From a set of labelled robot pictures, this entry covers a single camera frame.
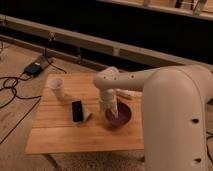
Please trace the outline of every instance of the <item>table leg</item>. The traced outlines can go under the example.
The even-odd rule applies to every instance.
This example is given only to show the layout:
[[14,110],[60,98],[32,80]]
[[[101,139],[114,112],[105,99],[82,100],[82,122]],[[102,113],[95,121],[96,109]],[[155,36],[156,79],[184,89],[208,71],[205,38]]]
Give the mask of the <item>table leg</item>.
[[43,154],[43,156],[50,162],[50,164],[55,168],[58,169],[59,165],[57,164],[56,160],[50,154]]
[[145,162],[145,156],[141,157],[141,159],[139,161],[144,163]]

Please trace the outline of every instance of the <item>power strip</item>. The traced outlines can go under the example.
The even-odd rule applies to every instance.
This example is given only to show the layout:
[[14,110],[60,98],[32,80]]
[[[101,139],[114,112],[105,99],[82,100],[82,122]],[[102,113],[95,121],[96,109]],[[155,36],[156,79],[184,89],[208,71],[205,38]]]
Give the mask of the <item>power strip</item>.
[[24,68],[24,73],[36,77],[49,65],[51,65],[52,62],[53,62],[52,58],[41,55],[35,61],[33,61]]

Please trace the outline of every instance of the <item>purple bowl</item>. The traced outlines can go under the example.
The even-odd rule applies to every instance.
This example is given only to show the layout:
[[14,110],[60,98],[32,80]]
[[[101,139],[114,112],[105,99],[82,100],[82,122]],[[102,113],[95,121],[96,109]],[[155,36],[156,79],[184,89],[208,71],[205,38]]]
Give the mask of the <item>purple bowl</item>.
[[129,108],[129,106],[127,106],[126,104],[124,104],[122,102],[118,102],[117,105],[118,105],[118,117],[117,118],[113,115],[113,113],[110,109],[107,109],[105,111],[105,116],[110,124],[112,124],[113,126],[119,127],[119,126],[122,126],[122,125],[126,124],[127,122],[129,122],[129,120],[131,119],[131,116],[132,116],[132,112],[131,112],[131,109]]

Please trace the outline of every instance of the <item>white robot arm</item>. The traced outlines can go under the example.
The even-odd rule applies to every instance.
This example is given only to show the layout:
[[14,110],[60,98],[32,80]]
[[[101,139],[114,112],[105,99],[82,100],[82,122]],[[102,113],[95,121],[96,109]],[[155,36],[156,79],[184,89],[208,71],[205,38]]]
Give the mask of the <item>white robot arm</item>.
[[207,171],[205,104],[213,76],[202,66],[171,66],[96,75],[101,108],[116,110],[114,90],[143,91],[142,117],[147,171]]

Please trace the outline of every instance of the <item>table top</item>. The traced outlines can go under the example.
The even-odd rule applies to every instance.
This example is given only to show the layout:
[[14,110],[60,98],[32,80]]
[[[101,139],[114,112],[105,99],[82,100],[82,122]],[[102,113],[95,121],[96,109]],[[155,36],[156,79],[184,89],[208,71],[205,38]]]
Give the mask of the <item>table top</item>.
[[[51,74],[47,80],[60,77],[64,80],[65,98],[57,100],[47,87],[26,146],[27,154],[65,152],[94,152],[143,149],[141,120],[141,94],[135,92],[132,100],[120,98],[132,110],[131,120],[122,127],[106,124],[99,113],[98,89],[93,85],[94,73]],[[71,119],[71,102],[81,100],[93,115],[84,123],[74,124]]]

